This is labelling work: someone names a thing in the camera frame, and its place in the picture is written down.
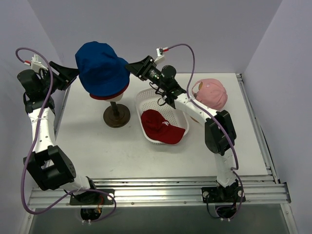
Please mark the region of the pink baseball cap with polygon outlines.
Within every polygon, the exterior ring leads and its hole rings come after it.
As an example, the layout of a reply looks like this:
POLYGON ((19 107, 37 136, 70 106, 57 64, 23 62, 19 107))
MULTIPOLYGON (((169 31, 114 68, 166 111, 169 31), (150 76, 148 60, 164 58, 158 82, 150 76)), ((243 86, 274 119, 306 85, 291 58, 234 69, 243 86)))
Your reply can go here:
POLYGON ((214 78, 197 81, 191 91, 197 101, 217 111, 222 110, 228 100, 225 87, 214 78))

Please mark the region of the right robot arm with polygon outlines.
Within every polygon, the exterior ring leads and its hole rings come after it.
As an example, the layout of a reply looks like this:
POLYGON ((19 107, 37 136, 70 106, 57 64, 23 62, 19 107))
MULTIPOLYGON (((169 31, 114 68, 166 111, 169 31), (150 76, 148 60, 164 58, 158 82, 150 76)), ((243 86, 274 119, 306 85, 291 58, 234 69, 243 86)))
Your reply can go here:
POLYGON ((165 103, 194 118, 204 127, 206 147, 214 154, 217 169, 216 181, 220 185, 217 197, 228 201, 234 196, 232 185, 238 182, 239 168, 234 149, 236 132, 227 111, 212 111, 190 96, 175 79, 176 69, 170 65, 157 69, 155 60, 147 56, 143 60, 125 65, 132 75, 156 86, 165 103))

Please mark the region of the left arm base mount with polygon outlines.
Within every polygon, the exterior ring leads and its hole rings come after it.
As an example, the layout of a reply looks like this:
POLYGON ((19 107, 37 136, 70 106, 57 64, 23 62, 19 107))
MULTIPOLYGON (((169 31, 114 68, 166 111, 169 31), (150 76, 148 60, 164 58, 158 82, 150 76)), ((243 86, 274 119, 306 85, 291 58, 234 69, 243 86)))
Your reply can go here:
POLYGON ((96 205, 95 208, 81 208, 80 217, 83 221, 96 222, 111 216, 117 208, 114 189, 100 189, 100 192, 84 192, 71 195, 69 205, 87 206, 96 205), (103 206, 113 205, 108 214, 103 214, 103 206))

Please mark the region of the dark red bucket hat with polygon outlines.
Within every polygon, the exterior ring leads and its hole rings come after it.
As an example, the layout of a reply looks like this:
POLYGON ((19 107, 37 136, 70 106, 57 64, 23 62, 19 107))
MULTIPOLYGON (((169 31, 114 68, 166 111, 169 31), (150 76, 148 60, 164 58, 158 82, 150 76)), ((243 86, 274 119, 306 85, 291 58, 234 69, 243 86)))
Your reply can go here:
MULTIPOLYGON (((125 92, 127 90, 128 86, 129 86, 129 83, 122 90, 120 90, 119 92, 117 92, 115 94, 125 92)), ((96 95, 92 95, 92 94, 89 94, 89 96, 93 99, 96 99, 96 100, 104 100, 103 99, 104 97, 109 97, 109 96, 96 96, 96 95)))

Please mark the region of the blue bucket hat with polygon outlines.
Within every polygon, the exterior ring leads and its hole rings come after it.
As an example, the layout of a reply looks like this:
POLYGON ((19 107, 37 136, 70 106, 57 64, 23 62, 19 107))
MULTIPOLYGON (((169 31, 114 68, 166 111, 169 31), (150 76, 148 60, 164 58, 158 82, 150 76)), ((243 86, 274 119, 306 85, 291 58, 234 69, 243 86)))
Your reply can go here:
POLYGON ((79 79, 84 89, 96 96, 110 96, 130 83, 128 62, 113 48, 97 41, 83 44, 75 54, 79 79))

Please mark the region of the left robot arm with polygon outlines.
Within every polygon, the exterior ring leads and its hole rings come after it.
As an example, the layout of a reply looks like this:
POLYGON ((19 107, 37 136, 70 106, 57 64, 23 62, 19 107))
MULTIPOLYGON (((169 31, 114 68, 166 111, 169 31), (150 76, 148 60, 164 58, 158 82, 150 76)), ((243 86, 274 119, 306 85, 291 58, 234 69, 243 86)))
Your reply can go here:
POLYGON ((69 157, 56 145, 55 105, 50 96, 55 90, 66 90, 79 75, 78 69, 49 63, 51 69, 40 66, 37 71, 27 69, 17 75, 25 89, 23 102, 32 124, 34 147, 24 158, 27 171, 43 190, 58 188, 72 191, 77 204, 94 204, 98 191, 88 177, 78 176, 69 157))

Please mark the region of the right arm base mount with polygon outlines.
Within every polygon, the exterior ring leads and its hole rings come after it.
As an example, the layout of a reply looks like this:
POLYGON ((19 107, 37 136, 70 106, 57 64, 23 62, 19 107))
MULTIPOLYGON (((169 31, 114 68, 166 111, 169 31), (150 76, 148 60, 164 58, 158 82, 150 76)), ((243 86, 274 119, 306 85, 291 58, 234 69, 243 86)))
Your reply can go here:
POLYGON ((246 201, 241 187, 225 189, 221 187, 202 187, 202 201, 208 214, 214 219, 230 222, 238 214, 246 201))

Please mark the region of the red cap with strap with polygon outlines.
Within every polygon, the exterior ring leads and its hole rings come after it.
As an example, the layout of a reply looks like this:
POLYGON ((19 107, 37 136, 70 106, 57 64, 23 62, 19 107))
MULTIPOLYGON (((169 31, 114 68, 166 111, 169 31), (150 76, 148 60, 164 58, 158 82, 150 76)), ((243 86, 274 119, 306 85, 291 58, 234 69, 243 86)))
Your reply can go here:
POLYGON ((166 144, 179 143, 185 133, 185 129, 172 125, 160 112, 152 109, 142 113, 141 123, 150 139, 166 144))

